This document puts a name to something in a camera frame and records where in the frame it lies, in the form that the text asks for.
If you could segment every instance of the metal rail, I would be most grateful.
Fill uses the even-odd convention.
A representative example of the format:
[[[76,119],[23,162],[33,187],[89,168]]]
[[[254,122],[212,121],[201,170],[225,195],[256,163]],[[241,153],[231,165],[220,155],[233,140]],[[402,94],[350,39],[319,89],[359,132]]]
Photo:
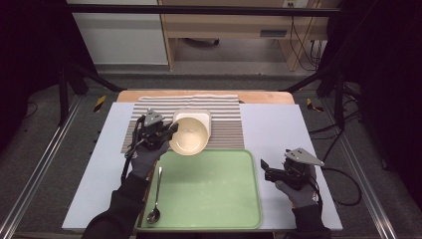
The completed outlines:
[[[123,14],[190,14],[190,15],[252,15],[336,17],[356,16],[361,13],[339,8],[266,8],[226,6],[163,6],[163,5],[110,5],[110,4],[45,4],[43,8],[73,13],[123,13]]]
[[[327,109],[327,114],[332,123],[335,123],[333,117],[332,106],[327,102],[326,99],[322,99],[322,106],[324,109]],[[394,228],[392,227],[390,220],[388,219],[387,214],[385,213],[381,202],[376,196],[375,191],[372,188],[369,180],[367,179],[365,173],[363,172],[360,163],[354,154],[353,148],[351,147],[345,132],[340,136],[341,149],[343,150],[347,163],[355,176],[357,182],[359,183],[362,189],[362,197],[366,203],[368,211],[372,216],[373,222],[378,230],[379,235],[382,239],[396,239],[398,238]]]
[[[67,120],[57,128],[49,145],[44,151],[43,156],[41,157],[36,168],[34,169],[34,172],[32,173],[24,189],[22,190],[21,195],[15,202],[15,205],[9,212],[9,215],[6,217],[6,220],[1,225],[0,238],[12,238],[13,233],[15,232],[16,228],[19,225],[19,222],[24,216],[32,198],[34,197],[38,187],[41,184],[41,181],[43,180],[44,175],[47,172],[47,169],[50,166],[50,163],[53,161],[53,158],[57,150],[59,149],[63,138],[65,137],[70,125],[72,124],[72,121],[75,118],[76,112],[83,98],[83,96],[75,96],[74,101],[69,109],[69,116]]]

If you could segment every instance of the hand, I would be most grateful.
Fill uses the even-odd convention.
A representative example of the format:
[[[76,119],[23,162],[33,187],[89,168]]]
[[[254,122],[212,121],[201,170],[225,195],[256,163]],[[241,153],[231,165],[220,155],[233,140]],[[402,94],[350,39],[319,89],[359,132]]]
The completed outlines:
[[[311,171],[311,181],[313,185],[315,185],[315,182],[317,180],[317,173],[316,168],[313,165],[308,165]],[[313,197],[315,195],[314,188],[308,183],[307,185],[303,186],[301,190],[294,190],[291,187],[287,186],[283,181],[276,181],[276,187],[286,193],[286,195],[289,196],[289,199],[293,203],[294,208],[298,207],[305,207],[310,205],[315,205],[316,202],[313,200]]]
[[[138,145],[131,160],[132,173],[140,178],[146,178],[154,164],[167,152],[168,148],[168,141],[157,150],[148,150],[144,146]]]

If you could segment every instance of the black sleeve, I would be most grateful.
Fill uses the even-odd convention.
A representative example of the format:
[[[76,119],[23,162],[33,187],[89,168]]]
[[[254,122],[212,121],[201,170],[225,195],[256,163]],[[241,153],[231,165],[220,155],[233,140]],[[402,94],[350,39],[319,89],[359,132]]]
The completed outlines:
[[[148,181],[130,173],[124,184],[112,193],[109,209],[90,222],[82,238],[129,238],[143,208],[142,198],[148,185]]]
[[[289,233],[289,239],[329,239],[331,231],[323,226],[318,205],[292,209],[297,229]]]

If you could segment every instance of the striped placemat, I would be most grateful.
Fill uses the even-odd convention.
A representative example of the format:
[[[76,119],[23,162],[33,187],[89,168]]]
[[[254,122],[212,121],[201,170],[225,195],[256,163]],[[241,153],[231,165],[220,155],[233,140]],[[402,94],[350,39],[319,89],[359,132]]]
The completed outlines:
[[[135,103],[121,149],[127,151],[136,121],[148,109],[164,116],[164,123],[172,122],[180,109],[207,110],[211,113],[211,136],[205,148],[245,148],[239,98],[237,95],[195,95],[183,97],[143,97]]]

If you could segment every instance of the table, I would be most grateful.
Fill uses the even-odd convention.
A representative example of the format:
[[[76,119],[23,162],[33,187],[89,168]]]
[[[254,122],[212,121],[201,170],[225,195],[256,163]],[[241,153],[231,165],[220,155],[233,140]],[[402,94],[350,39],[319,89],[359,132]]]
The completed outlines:
[[[102,135],[63,224],[64,229],[84,230],[94,216],[108,208],[110,194],[120,184],[119,176],[123,164],[121,142],[127,130],[133,102],[141,96],[196,94],[235,94],[239,96],[240,101],[245,102],[240,104],[244,142],[245,148],[255,157],[263,212],[262,223],[254,231],[296,228],[289,198],[273,183],[264,179],[259,162],[259,159],[263,158],[269,165],[280,165],[286,148],[299,146],[315,154],[301,111],[299,106],[294,104],[292,95],[278,92],[126,91],[119,95],[117,103],[111,107]],[[257,140],[256,135],[262,133],[266,136]],[[341,222],[319,167],[316,168],[316,176],[324,202],[322,221],[331,230],[341,230]]]

